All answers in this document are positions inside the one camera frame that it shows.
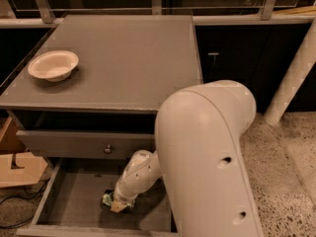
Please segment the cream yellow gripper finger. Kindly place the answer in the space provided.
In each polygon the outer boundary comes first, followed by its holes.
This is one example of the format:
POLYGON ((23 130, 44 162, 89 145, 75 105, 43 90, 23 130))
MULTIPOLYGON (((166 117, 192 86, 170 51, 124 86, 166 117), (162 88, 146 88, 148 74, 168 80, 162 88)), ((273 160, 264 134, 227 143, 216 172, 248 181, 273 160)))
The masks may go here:
POLYGON ((126 203, 122 203, 120 201, 114 201, 111 205, 111 212, 120 213, 128 208, 126 203))

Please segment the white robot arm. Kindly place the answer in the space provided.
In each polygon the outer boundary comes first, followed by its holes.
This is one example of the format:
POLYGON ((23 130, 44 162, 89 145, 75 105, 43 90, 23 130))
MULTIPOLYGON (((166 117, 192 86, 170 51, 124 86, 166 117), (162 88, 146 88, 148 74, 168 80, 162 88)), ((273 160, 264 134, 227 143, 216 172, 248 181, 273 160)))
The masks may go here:
POLYGON ((158 179, 179 237, 279 237, 263 226, 240 137, 267 108, 310 26, 198 26, 202 84, 171 95, 155 120, 155 152, 136 151, 119 177, 114 208, 133 204, 158 179))

